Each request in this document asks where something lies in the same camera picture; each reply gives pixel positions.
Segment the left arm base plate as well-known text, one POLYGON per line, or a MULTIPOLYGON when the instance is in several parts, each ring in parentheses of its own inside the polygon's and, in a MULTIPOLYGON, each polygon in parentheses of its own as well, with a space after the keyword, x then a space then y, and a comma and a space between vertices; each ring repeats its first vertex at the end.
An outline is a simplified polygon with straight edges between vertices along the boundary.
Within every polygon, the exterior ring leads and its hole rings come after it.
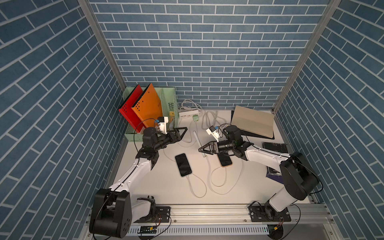
POLYGON ((169 223, 171 215, 170 206, 157 206, 155 210, 150 210, 149 214, 143 216, 139 219, 136 219, 134 223, 144 224, 144 223, 169 223))

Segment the phone pink case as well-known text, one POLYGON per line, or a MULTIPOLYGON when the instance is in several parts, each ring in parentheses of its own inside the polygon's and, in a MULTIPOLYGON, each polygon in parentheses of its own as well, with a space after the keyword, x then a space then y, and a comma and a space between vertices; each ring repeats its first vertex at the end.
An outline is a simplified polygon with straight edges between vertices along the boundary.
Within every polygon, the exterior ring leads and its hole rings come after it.
POLYGON ((228 167, 233 164, 231 156, 227 153, 219 153, 218 159, 222 167, 228 167))

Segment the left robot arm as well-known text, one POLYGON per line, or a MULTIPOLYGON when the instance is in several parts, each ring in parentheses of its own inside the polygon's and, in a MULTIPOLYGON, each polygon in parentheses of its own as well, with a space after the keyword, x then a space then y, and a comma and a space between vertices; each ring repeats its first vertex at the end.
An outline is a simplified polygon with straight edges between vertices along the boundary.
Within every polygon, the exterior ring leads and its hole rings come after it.
POLYGON ((132 202, 131 194, 156 165, 159 151, 181 141, 187 131, 186 127, 175 128, 167 134, 153 127, 144 130, 142 147, 130 169, 115 184, 99 189, 95 194, 89 225, 91 234, 123 238, 132 223, 158 217, 153 197, 138 198, 132 202))

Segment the phone green case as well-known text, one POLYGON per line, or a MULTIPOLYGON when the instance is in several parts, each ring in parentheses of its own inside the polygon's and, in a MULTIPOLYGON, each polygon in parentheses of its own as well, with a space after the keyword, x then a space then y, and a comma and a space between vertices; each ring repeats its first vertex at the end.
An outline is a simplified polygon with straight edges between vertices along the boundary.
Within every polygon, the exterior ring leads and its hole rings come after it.
MULTIPOLYGON (((196 131, 193 131, 193 133, 194 133, 196 142, 197 142, 198 145, 199 145, 199 148, 202 147, 202 144, 201 144, 201 142, 200 142, 200 139, 199 139, 199 136, 198 136, 197 132, 196 132, 196 131)), ((201 154, 202 154, 203 158, 206 158, 206 157, 207 157, 205 153, 201 153, 201 154)))

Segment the phone blue case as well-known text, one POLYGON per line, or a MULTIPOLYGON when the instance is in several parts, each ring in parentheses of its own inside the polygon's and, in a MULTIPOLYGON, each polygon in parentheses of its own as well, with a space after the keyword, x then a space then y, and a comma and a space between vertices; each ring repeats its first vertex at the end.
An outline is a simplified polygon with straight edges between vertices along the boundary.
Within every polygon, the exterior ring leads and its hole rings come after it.
POLYGON ((175 160, 181 177, 186 177, 193 173, 186 154, 176 155, 175 160))

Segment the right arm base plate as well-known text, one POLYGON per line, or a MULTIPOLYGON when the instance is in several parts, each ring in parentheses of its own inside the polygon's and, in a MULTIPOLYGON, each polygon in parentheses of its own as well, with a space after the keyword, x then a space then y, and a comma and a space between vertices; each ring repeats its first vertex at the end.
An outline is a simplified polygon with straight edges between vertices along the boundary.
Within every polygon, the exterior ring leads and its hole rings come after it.
POLYGON ((265 206, 261 205, 252 205, 248 207, 249 214, 252 222, 291 222, 291 215, 288 212, 288 209, 285 208, 282 212, 274 212, 274 211, 265 211, 265 206))

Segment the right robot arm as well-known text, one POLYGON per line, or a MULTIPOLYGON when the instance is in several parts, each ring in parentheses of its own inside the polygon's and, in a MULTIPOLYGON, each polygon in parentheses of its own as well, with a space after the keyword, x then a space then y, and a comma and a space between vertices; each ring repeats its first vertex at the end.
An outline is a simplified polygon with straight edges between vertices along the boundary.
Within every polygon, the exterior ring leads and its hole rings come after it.
POLYGON ((321 183, 307 158, 299 152, 289 155, 257 147, 245 141, 241 130, 234 125, 223 130, 211 126, 206 132, 216 140, 200 147, 199 152, 217 155, 231 151, 242 160, 256 162, 281 173, 284 187, 264 204, 265 212, 270 216, 277 215, 296 201, 304 200, 321 183), (226 137, 224 141, 219 140, 220 131, 226 137))

